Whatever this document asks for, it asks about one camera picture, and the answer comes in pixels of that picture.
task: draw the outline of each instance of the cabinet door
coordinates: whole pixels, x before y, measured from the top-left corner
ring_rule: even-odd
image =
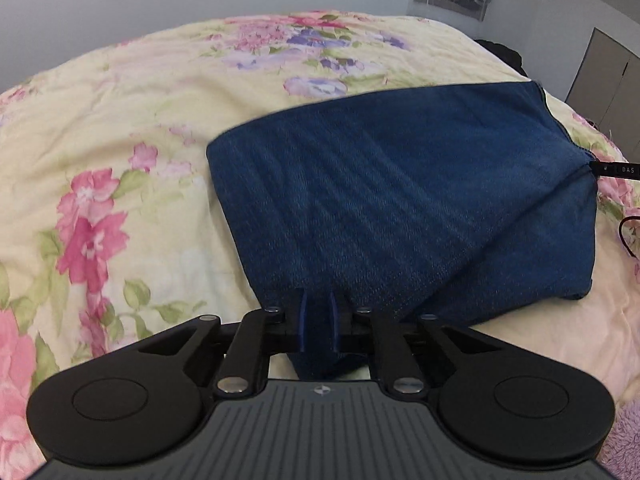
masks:
[[[640,142],[640,58],[631,56],[600,131],[611,137],[629,161],[640,162],[636,150]]]
[[[625,47],[594,28],[567,104],[583,117],[600,124],[630,56]]]

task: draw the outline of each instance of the silver screw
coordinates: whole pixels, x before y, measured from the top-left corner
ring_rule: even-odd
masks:
[[[224,377],[218,381],[218,388],[226,394],[241,394],[249,387],[242,377]]]
[[[419,394],[423,388],[424,383],[415,377],[401,377],[394,383],[394,390],[401,394]]]

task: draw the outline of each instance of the fuzzy lavender rug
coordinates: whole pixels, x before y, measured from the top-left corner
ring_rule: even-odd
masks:
[[[618,410],[598,461],[619,480],[640,479],[640,399]]]

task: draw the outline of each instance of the floral bedspread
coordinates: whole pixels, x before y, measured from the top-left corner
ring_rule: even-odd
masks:
[[[524,78],[441,23],[323,11],[185,25],[0,95],[0,478],[24,478],[43,460],[25,408],[45,378],[191,317],[234,322],[257,306],[210,184],[209,141],[315,100],[514,80]],[[622,160],[548,100],[578,144]],[[640,388],[640,267],[616,220],[640,202],[623,180],[602,179],[600,190],[592,293],[481,329],[580,367],[625,399]],[[272,374],[292,371],[280,359]]]

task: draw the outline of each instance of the folded denim cloth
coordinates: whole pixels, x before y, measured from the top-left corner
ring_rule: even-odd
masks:
[[[292,108],[229,130],[207,158],[258,300],[308,291],[301,377],[344,371],[331,290],[396,319],[431,312],[464,325],[590,290],[594,157],[536,83]]]

